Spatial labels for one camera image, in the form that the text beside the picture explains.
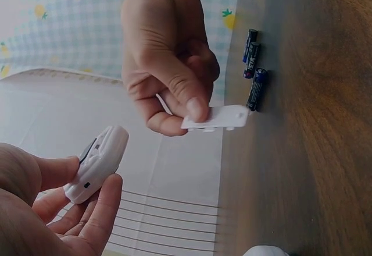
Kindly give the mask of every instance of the black line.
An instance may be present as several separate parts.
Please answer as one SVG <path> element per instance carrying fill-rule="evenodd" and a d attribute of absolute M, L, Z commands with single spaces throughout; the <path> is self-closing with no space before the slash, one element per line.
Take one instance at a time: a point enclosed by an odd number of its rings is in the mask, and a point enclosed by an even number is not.
<path fill-rule="evenodd" d="M 149 222 L 133 220 L 133 219 L 129 219 L 129 218 L 121 217 L 121 216 L 117 216 L 117 217 L 118 218 L 121 218 L 121 219 L 124 219 L 124 220 L 138 222 L 138 223 L 143 223 L 143 224 L 146 224 L 146 225 L 152 225 L 152 226 L 157 226 L 157 227 L 163 227 L 163 228 L 169 228 L 169 229 L 176 229 L 176 230 L 183 230 L 183 231 L 190 231 L 190 232 L 198 232 L 198 233 L 206 233 L 206 234 L 216 234 L 215 232 L 210 232 L 210 231 L 200 231 L 200 230 L 185 229 L 185 228 L 179 228 L 179 227 L 170 227 L 170 226 L 166 226 L 166 225 L 158 225 L 158 224 L 153 224 L 153 223 L 149 223 Z"/>
<path fill-rule="evenodd" d="M 134 201 L 130 201 L 130 200 L 126 200 L 126 199 L 121 199 L 122 201 L 124 202 L 131 202 L 133 204 L 137 204 L 137 205 L 144 205 L 146 207 L 151 207 L 151 208 L 159 208 L 159 209 L 163 209 L 163 210 L 166 210 L 166 211 L 176 211 L 176 212 L 182 212 L 184 214 L 196 214 L 196 215 L 204 215 L 204 216 L 214 216 L 216 217 L 217 215 L 216 214 L 199 214 L 197 212 L 189 212 L 189 211 L 180 211 L 179 209 L 170 209 L 170 208 L 162 208 L 162 207 L 157 207 L 155 205 L 146 205 L 146 204 L 142 204 L 140 202 L 134 202 Z"/>
<path fill-rule="evenodd" d="M 183 221 L 183 222 L 189 222 L 189 223 L 206 224 L 206 225 L 216 225 L 215 223 L 201 222 L 201 221 L 189 221 L 189 220 L 185 220 L 185 219 L 177 219 L 177 218 L 165 217 L 165 216 L 160 216 L 160 215 L 155 215 L 155 214 L 146 214 L 144 212 L 132 211 L 131 209 L 125 209 L 125 208 L 120 208 L 120 209 L 123 210 L 123 211 L 129 211 L 129 212 L 133 212 L 135 214 L 143 214 L 143 215 L 148 215 L 148 216 L 152 216 L 152 217 L 159 217 L 159 218 L 165 218 L 165 219 L 176 220 L 176 221 Z"/>
<path fill-rule="evenodd" d="M 152 254 L 155 254 L 155 255 L 162 255 L 162 256 L 177 256 L 177 255 L 171 255 L 171 254 L 164 254 L 164 253 L 157 253 L 157 252 L 152 252 L 152 251 L 149 251 L 149 250 L 143 250 L 143 249 L 139 249 L 139 248 L 134 248 L 134 247 L 130 247 L 130 246 L 125 246 L 124 244 L 119 244 L 119 243 L 114 243 L 112 241 L 108 241 L 108 243 L 110 244 L 114 244 L 116 246 L 121 246 L 121 247 L 125 247 L 125 248 L 129 248 L 129 249 L 133 249 L 133 250 L 137 250 L 137 251 L 142 251 L 142 252 L 146 252 L 146 253 L 152 253 Z"/>
<path fill-rule="evenodd" d="M 140 240 L 140 239 L 135 239 L 133 237 L 127 237 L 127 236 L 121 236 L 117 233 L 111 233 L 114 236 L 117 237 L 123 237 L 125 239 L 129 240 L 135 240 L 135 241 L 141 241 L 143 243 L 149 243 L 149 244 L 154 244 L 156 246 L 166 246 L 166 247 L 171 247 L 171 248 L 177 248 L 177 249 L 185 249 L 185 250 L 192 250 L 192 251 L 202 251 L 202 252 L 216 252 L 215 250 L 208 250 L 208 249 L 198 249 L 198 248 L 188 248 L 188 247 L 182 247 L 182 246 L 171 246 L 169 244 L 163 244 L 163 243 L 154 243 L 152 241 L 147 241 L 147 240 Z"/>
<path fill-rule="evenodd" d="M 180 239 L 180 240 L 191 240 L 191 241 L 201 241 L 203 243 L 214 243 L 213 240 L 197 240 L 197 239 L 188 239 L 186 237 L 176 237 L 176 236 L 168 236 L 166 234 L 157 234 L 157 233 L 152 233 L 152 232 L 147 232 L 147 231 L 143 231 L 143 230 L 137 230 L 137 229 L 133 229 L 133 228 L 129 228 L 129 227 L 125 227 L 125 226 L 121 226 L 121 225 L 115 225 L 116 227 L 120 227 L 120 228 L 123 228 L 123 229 L 127 229 L 127 230 L 132 230 L 132 231 L 136 231 L 136 232 L 140 232 L 140 233 L 146 233 L 146 234 L 154 234 L 155 236 L 160 236 L 160 237 L 171 237 L 173 239 Z"/>
<path fill-rule="evenodd" d="M 133 194 L 133 195 L 137 195 L 137 196 L 143 196 L 143 197 L 163 200 L 163 201 L 168 201 L 168 202 L 178 202 L 180 204 L 197 205 L 199 207 L 206 207 L 206 208 L 218 208 L 217 206 L 214 206 L 214 205 L 202 205 L 202 204 L 196 204 L 196 203 L 193 203 L 193 202 L 182 202 L 182 201 L 177 201 L 177 200 L 159 198 L 159 197 L 155 197 L 155 196 L 151 196 L 151 195 L 143 195 L 143 194 L 140 194 L 140 193 L 135 193 L 135 192 L 127 191 L 127 190 L 122 190 L 121 192 L 129 193 L 129 194 Z"/>

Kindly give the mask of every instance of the fingernail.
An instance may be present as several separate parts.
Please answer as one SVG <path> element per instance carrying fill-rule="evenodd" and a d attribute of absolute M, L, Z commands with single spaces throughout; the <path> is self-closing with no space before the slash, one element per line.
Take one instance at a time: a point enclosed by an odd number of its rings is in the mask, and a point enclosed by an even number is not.
<path fill-rule="evenodd" d="M 190 99 L 186 104 L 186 108 L 190 113 L 190 117 L 194 121 L 198 121 L 199 118 L 202 116 L 203 103 L 200 101 L 199 98 L 195 97 L 193 99 Z"/>

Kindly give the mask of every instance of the hand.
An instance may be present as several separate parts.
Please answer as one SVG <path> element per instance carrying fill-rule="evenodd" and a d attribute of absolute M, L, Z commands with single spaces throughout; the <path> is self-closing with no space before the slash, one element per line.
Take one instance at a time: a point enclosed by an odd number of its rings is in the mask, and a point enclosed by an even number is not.
<path fill-rule="evenodd" d="M 78 158 L 42 159 L 0 144 L 1 255 L 97 256 L 111 235 L 122 179 L 111 175 L 87 202 L 50 223 L 69 200 L 62 186 L 78 170 Z M 40 191 L 54 189 L 35 201 Z"/>
<path fill-rule="evenodd" d="M 125 0 L 122 24 L 122 78 L 147 126 L 180 136 L 187 132 L 180 128 L 186 115 L 205 121 L 220 68 L 208 47 L 200 0 Z"/>

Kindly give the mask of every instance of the aa battery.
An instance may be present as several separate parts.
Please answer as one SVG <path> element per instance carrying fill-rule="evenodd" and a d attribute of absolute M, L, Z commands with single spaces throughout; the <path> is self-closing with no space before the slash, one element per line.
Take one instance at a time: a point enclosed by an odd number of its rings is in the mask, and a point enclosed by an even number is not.
<path fill-rule="evenodd" d="M 256 63 L 260 53 L 260 44 L 257 42 L 251 43 L 248 52 L 248 60 L 244 70 L 243 76 L 246 79 L 251 79 L 255 75 Z"/>
<path fill-rule="evenodd" d="M 253 79 L 251 93 L 249 94 L 248 102 L 246 103 L 247 108 L 252 112 L 257 110 L 260 98 L 263 93 L 264 86 L 267 81 L 268 72 L 262 68 L 258 68 L 255 72 Z"/>
<path fill-rule="evenodd" d="M 246 39 L 244 54 L 243 54 L 243 63 L 246 63 L 248 60 L 248 52 L 251 43 L 257 40 L 258 31 L 255 29 L 249 29 L 248 37 Z"/>

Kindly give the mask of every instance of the white remote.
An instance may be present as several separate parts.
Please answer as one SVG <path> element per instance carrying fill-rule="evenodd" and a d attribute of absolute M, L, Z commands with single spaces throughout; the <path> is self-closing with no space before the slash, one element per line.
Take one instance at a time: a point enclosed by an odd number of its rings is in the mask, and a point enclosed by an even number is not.
<path fill-rule="evenodd" d="M 129 139 L 121 126 L 109 126 L 80 155 L 80 167 L 74 180 L 64 186 L 66 197 L 81 204 L 98 191 L 117 171 Z"/>

